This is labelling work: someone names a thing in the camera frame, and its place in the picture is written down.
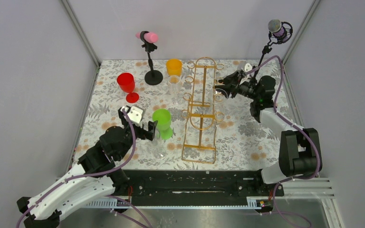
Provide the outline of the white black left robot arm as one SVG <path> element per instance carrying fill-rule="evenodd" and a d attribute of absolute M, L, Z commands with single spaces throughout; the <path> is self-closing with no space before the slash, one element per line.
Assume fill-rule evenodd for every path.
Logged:
<path fill-rule="evenodd" d="M 142 123 L 144 110 L 123 106 L 118 110 L 121 126 L 111 126 L 61 178 L 34 197 L 17 201 L 22 213 L 16 227 L 56 228 L 86 204 L 128 191 L 129 179 L 122 170 L 131 160 L 136 140 L 153 141 L 158 121 Z"/>

